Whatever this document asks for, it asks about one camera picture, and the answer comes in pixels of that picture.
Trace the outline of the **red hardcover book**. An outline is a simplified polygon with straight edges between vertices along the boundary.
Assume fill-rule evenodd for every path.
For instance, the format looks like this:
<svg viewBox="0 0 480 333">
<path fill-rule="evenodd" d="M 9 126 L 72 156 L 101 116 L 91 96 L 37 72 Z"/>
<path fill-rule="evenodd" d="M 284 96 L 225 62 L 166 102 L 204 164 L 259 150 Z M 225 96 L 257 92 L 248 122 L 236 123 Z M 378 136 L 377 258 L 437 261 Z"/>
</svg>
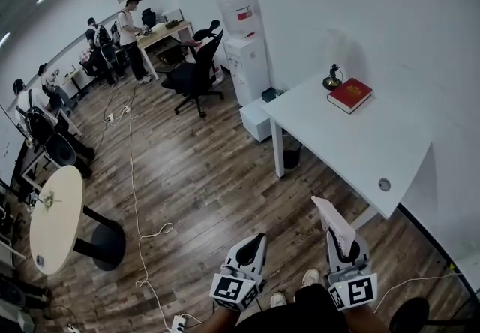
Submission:
<svg viewBox="0 0 480 333">
<path fill-rule="evenodd" d="M 331 91 L 327 96 L 327 101 L 345 113 L 352 114 L 371 97 L 372 92 L 372 88 L 351 78 Z"/>
</svg>

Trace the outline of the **person's right forearm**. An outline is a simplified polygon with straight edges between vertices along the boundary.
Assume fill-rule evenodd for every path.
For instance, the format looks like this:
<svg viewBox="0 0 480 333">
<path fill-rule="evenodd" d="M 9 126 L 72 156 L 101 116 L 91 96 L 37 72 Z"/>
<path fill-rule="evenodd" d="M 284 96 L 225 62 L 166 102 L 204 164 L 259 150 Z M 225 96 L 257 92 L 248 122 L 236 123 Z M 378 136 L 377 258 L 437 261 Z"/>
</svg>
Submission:
<svg viewBox="0 0 480 333">
<path fill-rule="evenodd" d="M 391 333 L 387 325 L 366 304 L 343 311 L 351 333 Z"/>
</svg>

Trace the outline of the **person's right white shoe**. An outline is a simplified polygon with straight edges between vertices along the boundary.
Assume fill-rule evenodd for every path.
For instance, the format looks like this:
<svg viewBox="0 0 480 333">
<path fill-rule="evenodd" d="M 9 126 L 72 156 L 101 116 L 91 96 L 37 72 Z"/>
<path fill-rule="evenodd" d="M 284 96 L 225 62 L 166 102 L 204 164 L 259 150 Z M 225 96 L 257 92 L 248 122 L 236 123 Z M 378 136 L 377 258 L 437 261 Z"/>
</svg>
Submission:
<svg viewBox="0 0 480 333">
<path fill-rule="evenodd" d="M 318 271 L 317 268 L 309 268 L 303 278 L 302 278 L 302 282 L 301 282 L 301 287 L 304 288 L 304 287 L 309 287 L 309 286 L 312 286 L 314 284 L 318 284 L 320 282 L 320 273 Z"/>
</svg>

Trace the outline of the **black waste bin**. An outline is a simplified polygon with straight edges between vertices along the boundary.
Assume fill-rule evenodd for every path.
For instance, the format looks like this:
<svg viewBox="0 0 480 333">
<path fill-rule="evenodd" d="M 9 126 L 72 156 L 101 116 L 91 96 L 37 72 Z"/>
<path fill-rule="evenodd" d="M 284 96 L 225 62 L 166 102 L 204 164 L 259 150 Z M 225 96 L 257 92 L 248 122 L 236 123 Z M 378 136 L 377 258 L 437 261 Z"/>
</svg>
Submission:
<svg viewBox="0 0 480 333">
<path fill-rule="evenodd" d="M 296 143 L 283 150 L 283 165 L 286 170 L 295 169 L 299 165 L 302 144 Z"/>
</svg>

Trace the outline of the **person's black clothing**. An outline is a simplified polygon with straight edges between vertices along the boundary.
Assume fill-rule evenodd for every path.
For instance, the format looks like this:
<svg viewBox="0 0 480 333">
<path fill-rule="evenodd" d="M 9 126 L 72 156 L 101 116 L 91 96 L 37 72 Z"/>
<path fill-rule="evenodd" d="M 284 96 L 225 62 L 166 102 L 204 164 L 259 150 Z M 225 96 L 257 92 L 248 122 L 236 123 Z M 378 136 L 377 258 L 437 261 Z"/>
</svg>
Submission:
<svg viewBox="0 0 480 333">
<path fill-rule="evenodd" d="M 242 320 L 232 333 L 350 333 L 346 317 L 319 283 L 301 288 L 295 302 Z"/>
</svg>

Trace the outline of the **clear water bottle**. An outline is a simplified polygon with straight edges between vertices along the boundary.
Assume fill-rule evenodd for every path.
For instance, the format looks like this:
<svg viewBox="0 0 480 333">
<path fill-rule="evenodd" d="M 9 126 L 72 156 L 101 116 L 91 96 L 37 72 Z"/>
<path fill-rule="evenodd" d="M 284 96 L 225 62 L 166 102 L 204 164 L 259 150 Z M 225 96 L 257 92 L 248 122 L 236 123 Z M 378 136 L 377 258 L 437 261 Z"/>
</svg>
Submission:
<svg viewBox="0 0 480 333">
<path fill-rule="evenodd" d="M 257 0 L 216 0 L 223 23 L 233 38 L 249 38 L 260 33 Z"/>
</svg>

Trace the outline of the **white shade table lamp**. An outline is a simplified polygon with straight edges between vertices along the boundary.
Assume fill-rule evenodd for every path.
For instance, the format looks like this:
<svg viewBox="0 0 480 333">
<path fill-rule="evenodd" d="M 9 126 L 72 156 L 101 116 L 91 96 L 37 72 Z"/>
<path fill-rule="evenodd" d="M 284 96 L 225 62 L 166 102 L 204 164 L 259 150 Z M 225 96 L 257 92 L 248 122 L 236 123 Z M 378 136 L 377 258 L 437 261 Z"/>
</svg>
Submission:
<svg viewBox="0 0 480 333">
<path fill-rule="evenodd" d="M 333 91 L 343 84 L 345 77 L 362 75 L 362 47 L 344 31 L 330 28 L 324 40 L 324 64 L 328 68 L 328 75 L 323 80 L 323 86 Z"/>
</svg>

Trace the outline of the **wooden desk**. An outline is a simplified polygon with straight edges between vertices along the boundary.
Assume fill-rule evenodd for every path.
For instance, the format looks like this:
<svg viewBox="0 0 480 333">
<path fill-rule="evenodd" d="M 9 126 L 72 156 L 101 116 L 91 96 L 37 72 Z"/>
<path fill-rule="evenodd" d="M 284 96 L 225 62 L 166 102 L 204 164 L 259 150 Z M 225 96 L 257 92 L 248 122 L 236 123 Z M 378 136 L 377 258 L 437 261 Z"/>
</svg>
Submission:
<svg viewBox="0 0 480 333">
<path fill-rule="evenodd" d="M 161 77 L 155 68 L 157 65 L 167 65 L 159 57 L 173 49 L 176 45 L 194 39 L 190 21 L 182 20 L 177 25 L 167 28 L 169 25 L 168 22 L 159 23 L 152 29 L 151 33 L 140 36 L 137 41 L 139 51 L 147 64 L 148 71 L 157 81 Z"/>
</svg>

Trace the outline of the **white water dispenser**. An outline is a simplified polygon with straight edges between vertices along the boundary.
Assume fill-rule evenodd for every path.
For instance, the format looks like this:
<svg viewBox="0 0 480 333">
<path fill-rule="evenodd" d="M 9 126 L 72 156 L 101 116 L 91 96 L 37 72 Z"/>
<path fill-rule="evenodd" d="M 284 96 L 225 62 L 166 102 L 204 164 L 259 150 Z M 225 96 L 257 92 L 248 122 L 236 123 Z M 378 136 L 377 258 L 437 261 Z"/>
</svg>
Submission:
<svg viewBox="0 0 480 333">
<path fill-rule="evenodd" d="M 223 48 L 238 104 L 244 107 L 260 99 L 271 87 L 265 40 L 231 37 Z"/>
</svg>

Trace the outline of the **black round stand base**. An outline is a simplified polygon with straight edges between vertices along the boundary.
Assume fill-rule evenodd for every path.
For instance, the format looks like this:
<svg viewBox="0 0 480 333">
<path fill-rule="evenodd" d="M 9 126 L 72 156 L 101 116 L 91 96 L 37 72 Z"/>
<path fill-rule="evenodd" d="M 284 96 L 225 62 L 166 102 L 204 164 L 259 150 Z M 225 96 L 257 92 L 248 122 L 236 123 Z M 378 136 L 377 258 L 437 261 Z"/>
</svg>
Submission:
<svg viewBox="0 0 480 333">
<path fill-rule="evenodd" d="M 421 333 L 425 326 L 468 326 L 473 317 L 466 319 L 429 319 L 430 305 L 426 298 L 415 297 L 403 303 L 389 323 L 391 333 Z"/>
</svg>

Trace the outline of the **round beige table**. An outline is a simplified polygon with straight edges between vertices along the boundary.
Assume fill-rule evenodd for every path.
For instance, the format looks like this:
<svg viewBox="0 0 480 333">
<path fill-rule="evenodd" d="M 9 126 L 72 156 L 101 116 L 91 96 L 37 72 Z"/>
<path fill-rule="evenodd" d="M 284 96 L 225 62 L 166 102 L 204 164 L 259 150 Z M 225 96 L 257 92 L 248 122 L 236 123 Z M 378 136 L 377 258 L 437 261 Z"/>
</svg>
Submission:
<svg viewBox="0 0 480 333">
<path fill-rule="evenodd" d="M 116 269 L 124 258 L 126 238 L 121 224 L 85 205 L 83 194 L 83 177 L 75 166 L 55 171 L 40 192 L 29 239 L 34 264 L 44 275 L 59 273 L 73 252 L 92 258 L 106 272 Z M 98 222 L 90 241 L 79 237 L 83 216 Z"/>
</svg>

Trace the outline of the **person's left forearm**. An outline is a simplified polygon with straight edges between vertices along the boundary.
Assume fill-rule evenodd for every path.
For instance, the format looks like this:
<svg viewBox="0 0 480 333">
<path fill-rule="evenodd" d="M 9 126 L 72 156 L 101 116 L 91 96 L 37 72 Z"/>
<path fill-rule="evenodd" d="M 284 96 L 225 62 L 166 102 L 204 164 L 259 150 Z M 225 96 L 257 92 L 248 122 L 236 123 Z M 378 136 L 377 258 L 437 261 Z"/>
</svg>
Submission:
<svg viewBox="0 0 480 333">
<path fill-rule="evenodd" d="M 219 307 L 205 322 L 202 322 L 195 333 L 232 333 L 241 311 Z"/>
</svg>

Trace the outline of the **white drawer cabinet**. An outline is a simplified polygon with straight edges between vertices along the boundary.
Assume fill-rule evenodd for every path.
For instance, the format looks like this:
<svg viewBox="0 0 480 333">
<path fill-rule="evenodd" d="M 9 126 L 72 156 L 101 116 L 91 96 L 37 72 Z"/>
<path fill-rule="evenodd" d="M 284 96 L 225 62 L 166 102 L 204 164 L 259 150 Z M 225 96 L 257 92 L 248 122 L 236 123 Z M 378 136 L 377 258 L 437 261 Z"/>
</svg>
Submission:
<svg viewBox="0 0 480 333">
<path fill-rule="evenodd" d="M 239 110 L 244 128 L 260 143 L 272 136 L 269 115 L 264 110 L 265 105 L 266 102 L 260 98 Z"/>
</svg>

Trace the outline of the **white calculator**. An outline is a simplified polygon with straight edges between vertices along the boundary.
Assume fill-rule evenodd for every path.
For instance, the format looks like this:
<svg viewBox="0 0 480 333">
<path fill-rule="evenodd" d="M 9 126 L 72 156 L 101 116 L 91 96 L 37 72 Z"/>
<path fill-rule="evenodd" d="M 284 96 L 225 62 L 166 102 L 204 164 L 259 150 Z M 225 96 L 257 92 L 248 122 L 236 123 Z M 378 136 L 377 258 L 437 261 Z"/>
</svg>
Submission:
<svg viewBox="0 0 480 333">
<path fill-rule="evenodd" d="M 318 196 L 312 196 L 311 199 L 319 209 L 323 229 L 333 232 L 342 254 L 348 257 L 356 238 L 356 231 L 348 224 L 329 200 Z"/>
</svg>

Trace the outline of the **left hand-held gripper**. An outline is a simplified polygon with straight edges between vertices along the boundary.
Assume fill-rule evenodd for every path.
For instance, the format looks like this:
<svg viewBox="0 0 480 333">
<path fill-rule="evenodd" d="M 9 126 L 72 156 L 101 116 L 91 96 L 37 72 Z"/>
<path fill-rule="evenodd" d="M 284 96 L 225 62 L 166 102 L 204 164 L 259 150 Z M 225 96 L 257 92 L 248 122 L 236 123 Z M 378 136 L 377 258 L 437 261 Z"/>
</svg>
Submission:
<svg viewBox="0 0 480 333">
<path fill-rule="evenodd" d="M 230 248 L 220 273 L 214 275 L 209 296 L 223 308 L 246 311 L 265 286 L 261 274 L 235 267 L 261 270 L 266 260 L 267 238 L 263 233 L 245 238 Z"/>
</svg>

